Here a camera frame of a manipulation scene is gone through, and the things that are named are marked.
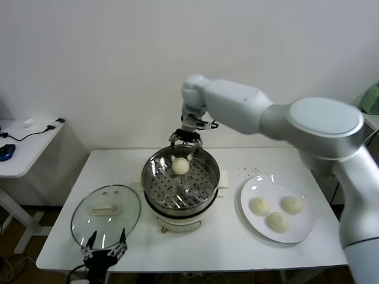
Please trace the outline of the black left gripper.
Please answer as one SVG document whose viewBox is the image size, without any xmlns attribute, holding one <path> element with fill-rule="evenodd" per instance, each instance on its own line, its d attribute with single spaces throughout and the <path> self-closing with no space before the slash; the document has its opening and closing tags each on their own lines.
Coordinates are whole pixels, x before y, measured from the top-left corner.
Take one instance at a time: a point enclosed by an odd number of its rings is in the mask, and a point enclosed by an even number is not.
<svg viewBox="0 0 379 284">
<path fill-rule="evenodd" d="M 81 246 L 81 252 L 84 256 L 84 265 L 88 269 L 87 279 L 90 284 L 105 283 L 108 269 L 117 264 L 117 258 L 123 257 L 127 251 L 127 237 L 125 228 L 123 228 L 118 244 L 112 250 L 94 251 L 92 249 L 97 237 L 95 230 L 84 246 Z"/>
</svg>

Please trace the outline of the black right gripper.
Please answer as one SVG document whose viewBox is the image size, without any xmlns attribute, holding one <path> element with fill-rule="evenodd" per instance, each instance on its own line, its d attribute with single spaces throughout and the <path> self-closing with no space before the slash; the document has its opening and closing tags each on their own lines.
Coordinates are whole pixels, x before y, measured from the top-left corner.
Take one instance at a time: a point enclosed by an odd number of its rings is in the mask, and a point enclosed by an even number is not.
<svg viewBox="0 0 379 284">
<path fill-rule="evenodd" d="M 176 129 L 175 132 L 169 137 L 170 148 L 171 148 L 171 161 L 174 161 L 176 157 L 174 156 L 175 143 L 177 140 L 180 141 L 193 141 L 190 152 L 187 155 L 187 160 L 191 162 L 193 158 L 203 149 L 203 142 L 199 138 L 199 133 L 194 131 L 187 131 L 183 129 Z"/>
</svg>

